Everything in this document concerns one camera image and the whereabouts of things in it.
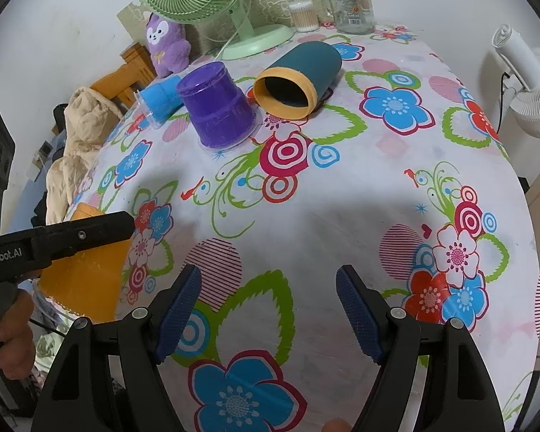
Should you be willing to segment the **person's left hand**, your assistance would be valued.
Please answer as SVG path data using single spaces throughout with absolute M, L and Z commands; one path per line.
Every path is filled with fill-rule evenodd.
M 31 296 L 19 290 L 16 300 L 0 320 L 0 369 L 6 378 L 27 377 L 34 366 L 36 349 L 29 326 L 34 311 Z

